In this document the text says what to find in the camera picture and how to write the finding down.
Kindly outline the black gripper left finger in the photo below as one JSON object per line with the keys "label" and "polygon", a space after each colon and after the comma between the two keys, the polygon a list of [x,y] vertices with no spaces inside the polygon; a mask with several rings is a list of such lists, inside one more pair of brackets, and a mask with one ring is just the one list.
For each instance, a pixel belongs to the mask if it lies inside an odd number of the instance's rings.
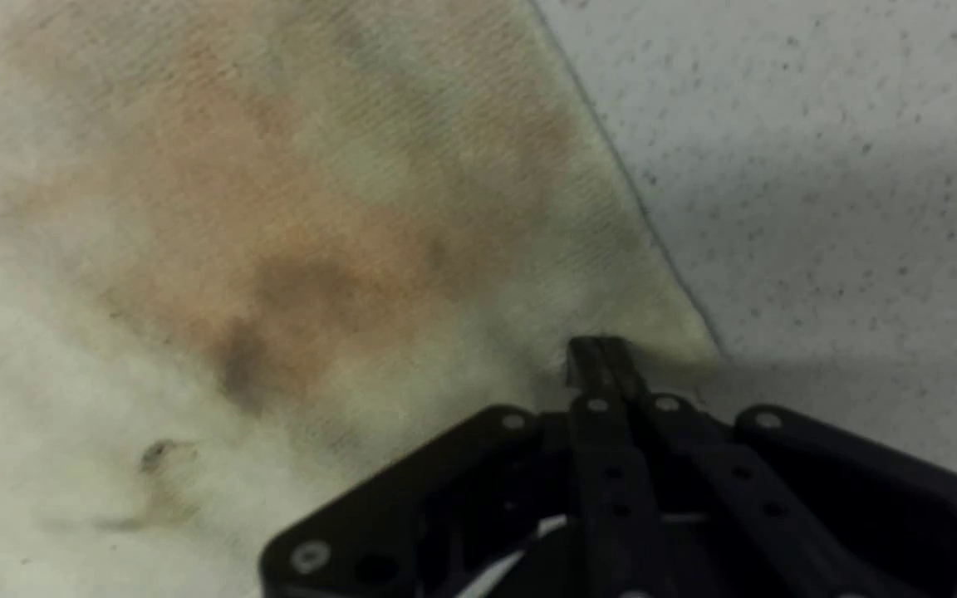
{"label": "black gripper left finger", "polygon": [[569,342],[569,386],[561,411],[481,407],[280,532],[264,598],[464,598],[505,557],[537,568],[517,594],[660,598],[630,424],[643,374],[623,339],[592,336]]}

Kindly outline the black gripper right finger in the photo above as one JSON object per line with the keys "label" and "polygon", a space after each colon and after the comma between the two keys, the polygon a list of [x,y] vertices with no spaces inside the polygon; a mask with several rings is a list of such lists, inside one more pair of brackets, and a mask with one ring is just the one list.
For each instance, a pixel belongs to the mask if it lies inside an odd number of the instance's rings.
{"label": "black gripper right finger", "polygon": [[609,344],[609,527],[672,598],[957,598],[957,471],[758,404],[721,424]]}

